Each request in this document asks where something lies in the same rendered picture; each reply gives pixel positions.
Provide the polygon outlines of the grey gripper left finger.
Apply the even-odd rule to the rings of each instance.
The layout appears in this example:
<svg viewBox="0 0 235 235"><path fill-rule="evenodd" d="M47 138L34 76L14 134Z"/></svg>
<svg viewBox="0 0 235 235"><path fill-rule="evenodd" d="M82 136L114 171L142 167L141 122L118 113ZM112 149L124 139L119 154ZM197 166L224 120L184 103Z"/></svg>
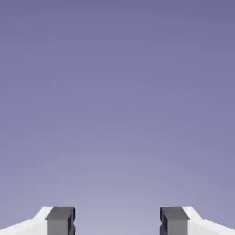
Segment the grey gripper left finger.
<svg viewBox="0 0 235 235"><path fill-rule="evenodd" d="M0 235L76 235L75 207L43 206L32 218L0 229Z"/></svg>

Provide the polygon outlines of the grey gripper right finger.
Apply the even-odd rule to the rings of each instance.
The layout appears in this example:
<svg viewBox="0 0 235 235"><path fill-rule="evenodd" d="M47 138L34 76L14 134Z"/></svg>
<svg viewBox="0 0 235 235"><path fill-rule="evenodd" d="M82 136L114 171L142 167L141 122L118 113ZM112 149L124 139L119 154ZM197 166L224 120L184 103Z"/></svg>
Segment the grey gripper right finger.
<svg viewBox="0 0 235 235"><path fill-rule="evenodd" d="M192 206L160 207L159 235L235 235L235 229L203 219Z"/></svg>

